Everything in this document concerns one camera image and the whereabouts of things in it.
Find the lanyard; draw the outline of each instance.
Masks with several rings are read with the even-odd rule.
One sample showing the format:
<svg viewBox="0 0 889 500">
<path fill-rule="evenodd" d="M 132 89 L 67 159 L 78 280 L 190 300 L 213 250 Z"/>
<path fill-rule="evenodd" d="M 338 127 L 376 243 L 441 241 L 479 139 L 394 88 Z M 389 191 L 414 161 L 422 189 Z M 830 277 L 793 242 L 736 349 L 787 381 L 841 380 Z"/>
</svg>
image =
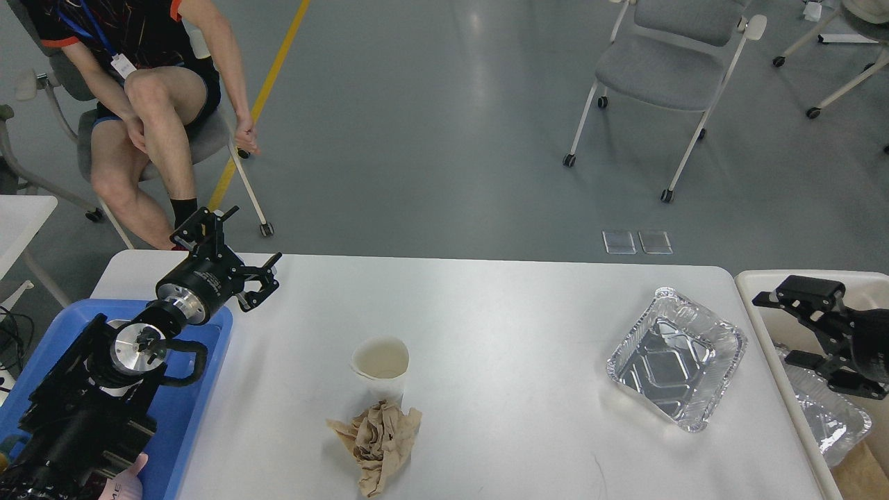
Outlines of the lanyard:
<svg viewBox="0 0 889 500">
<path fill-rule="evenodd" d="M 59 12 L 59 18 L 61 20 L 65 21 L 65 24 L 67 24 L 71 29 L 73 29 L 78 35 L 86 36 L 87 38 L 90 38 L 90 39 L 95 39 L 95 37 L 93 35 L 91 35 L 88 31 L 86 31 L 81 26 L 79 26 L 76 22 L 74 22 L 74 20 L 69 18 L 67 15 L 65 15 L 65 13 L 61 9 L 62 1 L 63 0 L 59 1 L 59 5 L 58 5 L 58 9 L 57 9 L 57 11 Z M 111 54 L 112 57 L 116 56 L 117 51 L 114 50 L 113 46 L 111 46 L 111 43 L 108 41 L 108 38 L 105 36 L 105 32 L 102 31 L 102 28 L 99 26 L 99 22 L 97 22 L 95 16 L 92 15 L 92 11 L 86 5 L 86 0 L 80 0 L 80 4 L 84 8 L 84 13 L 86 14 L 86 18 L 89 19 L 90 22 L 92 23 L 92 26 L 94 28 L 96 28 L 96 33 L 99 35 L 99 39 L 102 42 L 102 44 L 105 45 L 105 49 L 108 51 L 108 53 Z"/>
</svg>

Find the chair wheel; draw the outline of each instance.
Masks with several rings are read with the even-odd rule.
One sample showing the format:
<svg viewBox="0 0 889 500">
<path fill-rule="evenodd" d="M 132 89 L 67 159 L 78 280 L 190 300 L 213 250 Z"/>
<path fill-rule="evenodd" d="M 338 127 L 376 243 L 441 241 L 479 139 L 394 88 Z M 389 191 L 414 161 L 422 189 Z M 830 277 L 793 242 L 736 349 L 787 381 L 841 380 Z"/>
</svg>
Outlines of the chair wheel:
<svg viewBox="0 0 889 500">
<path fill-rule="evenodd" d="M 84 214 L 84 215 L 86 215 L 86 218 L 89 219 L 89 220 L 92 221 L 92 222 L 99 222 L 99 221 L 101 221 L 102 218 L 105 216 L 105 215 L 102 213 L 102 211 L 101 211 L 100 209 L 98 209 L 98 208 L 96 208 L 96 209 L 93 210 L 92 212 L 87 212 L 87 213 Z"/>
</svg>

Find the black shirt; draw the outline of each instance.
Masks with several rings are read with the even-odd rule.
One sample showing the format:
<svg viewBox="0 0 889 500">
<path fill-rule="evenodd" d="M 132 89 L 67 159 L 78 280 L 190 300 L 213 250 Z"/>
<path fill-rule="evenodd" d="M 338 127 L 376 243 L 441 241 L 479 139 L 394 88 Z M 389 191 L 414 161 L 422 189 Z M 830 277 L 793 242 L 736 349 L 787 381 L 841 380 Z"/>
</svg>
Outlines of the black shirt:
<svg viewBox="0 0 889 500">
<path fill-rule="evenodd" d="M 83 42 L 99 64 L 112 76 L 111 54 L 106 50 L 84 4 L 105 33 L 116 52 L 122 53 L 137 69 L 162 66 L 202 68 L 191 49 L 188 33 L 179 15 L 181 0 L 22 0 L 41 41 L 48 47 L 64 47 Z M 88 33 L 85 36 L 60 17 Z"/>
</svg>

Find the white table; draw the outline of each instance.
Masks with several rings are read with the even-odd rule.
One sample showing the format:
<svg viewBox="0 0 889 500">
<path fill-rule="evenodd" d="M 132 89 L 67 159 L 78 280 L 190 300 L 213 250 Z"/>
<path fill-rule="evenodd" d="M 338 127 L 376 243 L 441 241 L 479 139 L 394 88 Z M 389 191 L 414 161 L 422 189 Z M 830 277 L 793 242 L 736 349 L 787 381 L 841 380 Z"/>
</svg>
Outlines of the white table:
<svg viewBox="0 0 889 500">
<path fill-rule="evenodd" d="M 182 253 L 124 251 L 94 298 L 150 299 Z M 249 264 L 266 255 L 243 254 Z M 372 403 L 348 368 L 371 335 L 411 352 L 423 412 L 384 497 L 821 498 L 732 277 L 719 268 L 286 255 L 281 288 L 232 340 L 179 498 L 360 498 L 325 418 Z M 605 360 L 673 286 L 747 332 L 698 434 L 618 389 Z"/>
<path fill-rule="evenodd" d="M 0 195 L 0 278 L 59 203 L 51 196 Z"/>
</svg>

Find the man's knee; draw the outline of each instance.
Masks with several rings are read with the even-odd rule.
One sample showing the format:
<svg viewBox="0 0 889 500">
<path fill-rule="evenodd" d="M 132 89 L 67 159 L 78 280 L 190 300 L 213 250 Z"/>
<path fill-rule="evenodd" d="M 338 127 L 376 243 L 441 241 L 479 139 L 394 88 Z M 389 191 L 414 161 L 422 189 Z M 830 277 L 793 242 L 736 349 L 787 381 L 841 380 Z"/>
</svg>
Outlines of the man's knee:
<svg viewBox="0 0 889 500">
<path fill-rule="evenodd" d="M 124 91 L 133 109 L 143 119 L 143 114 L 161 109 L 171 102 L 170 91 L 163 78 L 149 69 L 129 75 L 124 82 Z"/>
<path fill-rule="evenodd" d="M 125 175 L 110 169 L 93 166 L 90 175 L 92 190 L 112 209 L 131 203 L 136 197 L 137 187 Z"/>
</svg>

